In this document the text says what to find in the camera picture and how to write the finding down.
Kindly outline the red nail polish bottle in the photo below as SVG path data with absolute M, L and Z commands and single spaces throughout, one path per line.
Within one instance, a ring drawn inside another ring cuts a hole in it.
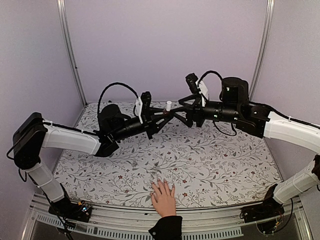
M 166 109 L 164 109 L 164 110 L 162 111 L 162 113 L 163 113 L 163 115 L 164 115 L 165 117 L 169 117 L 169 116 L 170 116 L 170 111 L 167 111 Z

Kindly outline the black sleeved forearm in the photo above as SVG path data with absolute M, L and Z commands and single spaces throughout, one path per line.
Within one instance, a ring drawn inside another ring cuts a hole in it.
M 181 240 L 182 221 L 177 215 L 162 217 L 148 232 L 154 240 Z

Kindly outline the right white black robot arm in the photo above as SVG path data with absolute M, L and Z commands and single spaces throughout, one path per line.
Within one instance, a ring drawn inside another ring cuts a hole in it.
M 209 101 L 201 90 L 202 80 L 186 78 L 192 95 L 179 100 L 174 116 L 191 127 L 201 127 L 206 120 L 235 124 L 235 127 L 258 138 L 285 141 L 315 153 L 314 159 L 289 179 L 271 187 L 259 206 L 262 218 L 269 218 L 289 199 L 320 183 L 320 127 L 286 116 L 273 107 L 249 100 L 249 85 L 238 77 L 221 79 L 219 101 Z

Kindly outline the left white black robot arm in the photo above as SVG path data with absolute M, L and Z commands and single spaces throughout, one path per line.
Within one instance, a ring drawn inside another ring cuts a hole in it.
M 75 211 L 74 205 L 41 162 L 41 149 L 65 149 L 105 158 L 114 153 L 119 148 L 118 142 L 125 138 L 146 132 L 151 139 L 173 117 L 172 111 L 153 107 L 140 107 L 139 116 L 130 117 L 121 113 L 118 105 L 109 104 L 97 115 L 99 129 L 89 132 L 46 122 L 40 113 L 34 112 L 15 132 L 13 146 L 7 152 L 13 155 L 7 158 L 35 181 L 63 217 L 70 217 Z

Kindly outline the person's hand with painted nails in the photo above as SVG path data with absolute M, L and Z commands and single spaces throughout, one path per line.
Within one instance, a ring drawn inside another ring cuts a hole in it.
M 162 217 L 172 217 L 177 215 L 175 185 L 169 188 L 166 180 L 157 180 L 151 184 L 153 192 L 150 194 L 153 208 Z

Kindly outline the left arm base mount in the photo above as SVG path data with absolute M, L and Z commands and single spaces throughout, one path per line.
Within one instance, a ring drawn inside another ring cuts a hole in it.
M 83 200 L 73 203 L 70 200 L 63 199 L 57 202 L 49 201 L 48 212 L 61 218 L 88 223 L 92 215 L 92 205 Z

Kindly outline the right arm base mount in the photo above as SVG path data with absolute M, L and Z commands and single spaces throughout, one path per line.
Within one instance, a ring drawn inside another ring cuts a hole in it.
M 245 223 L 256 222 L 273 218 L 257 224 L 257 229 L 264 235 L 274 234 L 282 223 L 285 210 L 283 205 L 273 199 L 273 194 L 268 193 L 262 203 L 245 206 L 241 209 L 239 218 Z

